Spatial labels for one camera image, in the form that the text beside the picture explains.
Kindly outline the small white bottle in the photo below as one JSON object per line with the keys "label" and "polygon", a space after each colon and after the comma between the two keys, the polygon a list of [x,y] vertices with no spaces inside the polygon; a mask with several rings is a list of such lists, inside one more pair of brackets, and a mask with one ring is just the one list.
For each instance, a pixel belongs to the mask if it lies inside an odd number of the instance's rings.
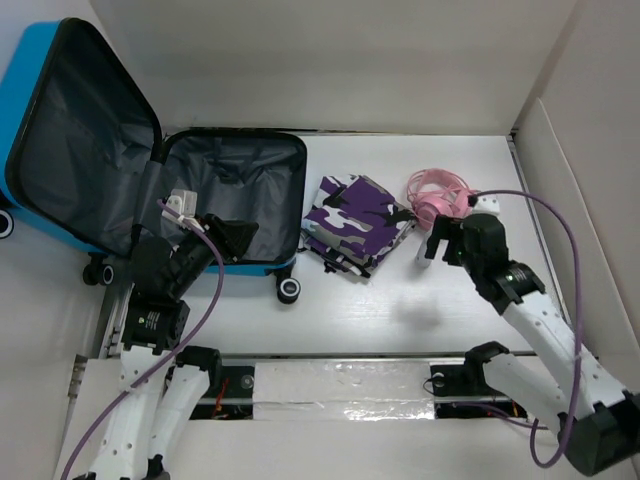
{"label": "small white bottle", "polygon": [[420,244],[420,247],[416,254],[416,265],[421,268],[428,268],[431,265],[432,259],[427,256],[430,234],[426,234]]}

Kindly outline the pink headphones with cable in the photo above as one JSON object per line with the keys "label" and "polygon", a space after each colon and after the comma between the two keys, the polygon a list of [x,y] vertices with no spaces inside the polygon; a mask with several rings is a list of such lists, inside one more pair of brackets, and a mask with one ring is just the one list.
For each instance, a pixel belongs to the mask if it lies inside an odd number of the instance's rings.
{"label": "pink headphones with cable", "polygon": [[438,215],[464,218],[471,211],[468,197],[477,193],[459,175],[429,168],[413,173],[407,181],[406,199],[418,224],[428,232]]}

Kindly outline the purple camouflage cloth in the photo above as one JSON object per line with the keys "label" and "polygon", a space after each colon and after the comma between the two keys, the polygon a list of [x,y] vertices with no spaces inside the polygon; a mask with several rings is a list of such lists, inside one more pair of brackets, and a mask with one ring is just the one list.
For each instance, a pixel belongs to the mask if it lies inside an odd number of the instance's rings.
{"label": "purple camouflage cloth", "polygon": [[415,226],[413,212],[368,176],[324,176],[301,235],[328,271],[368,279]]}

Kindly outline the blue child suitcase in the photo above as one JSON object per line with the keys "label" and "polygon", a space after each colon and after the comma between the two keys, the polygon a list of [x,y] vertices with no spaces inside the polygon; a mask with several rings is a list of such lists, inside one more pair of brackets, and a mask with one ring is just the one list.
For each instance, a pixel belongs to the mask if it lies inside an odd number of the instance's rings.
{"label": "blue child suitcase", "polygon": [[166,133],[102,34],[79,18],[22,33],[1,80],[1,209],[86,252],[88,285],[114,281],[109,257],[142,240],[182,239],[157,202],[197,193],[196,214],[256,222],[235,275],[272,275],[295,302],[307,149],[269,130],[192,127]]}

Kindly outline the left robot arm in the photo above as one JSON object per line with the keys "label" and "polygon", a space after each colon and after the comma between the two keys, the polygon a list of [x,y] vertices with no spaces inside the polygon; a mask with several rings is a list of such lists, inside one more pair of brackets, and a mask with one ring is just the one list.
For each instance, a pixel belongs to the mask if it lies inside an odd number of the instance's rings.
{"label": "left robot arm", "polygon": [[191,345],[183,296],[211,265],[235,263],[258,230],[255,222],[174,214],[185,230],[173,245],[140,241],[131,254],[134,288],[121,335],[119,393],[98,415],[67,460],[62,478],[94,431],[107,425],[84,479],[167,479],[169,456],[202,396],[222,387],[218,350]]}

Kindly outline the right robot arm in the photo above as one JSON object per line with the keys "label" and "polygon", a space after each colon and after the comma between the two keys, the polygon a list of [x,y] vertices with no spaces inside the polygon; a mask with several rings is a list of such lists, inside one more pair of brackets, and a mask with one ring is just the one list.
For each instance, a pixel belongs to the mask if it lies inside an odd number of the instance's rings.
{"label": "right robot arm", "polygon": [[465,354],[462,381],[474,393],[489,388],[523,406],[552,433],[561,454],[581,474],[596,475],[639,452],[639,396],[588,351],[555,308],[533,270],[509,257],[497,217],[436,217],[426,241],[433,259],[463,268],[476,292],[528,342],[550,376],[528,369],[493,341]]}

